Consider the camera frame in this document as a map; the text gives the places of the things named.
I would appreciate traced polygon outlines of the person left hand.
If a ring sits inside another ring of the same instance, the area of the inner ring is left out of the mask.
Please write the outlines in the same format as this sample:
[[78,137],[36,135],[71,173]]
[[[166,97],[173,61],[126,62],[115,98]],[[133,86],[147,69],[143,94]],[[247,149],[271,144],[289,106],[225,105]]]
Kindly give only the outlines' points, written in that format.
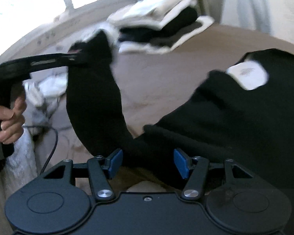
[[27,104],[25,101],[25,93],[23,92],[15,100],[13,109],[8,109],[0,105],[0,143],[15,143],[23,134],[23,125],[25,118],[23,116]]

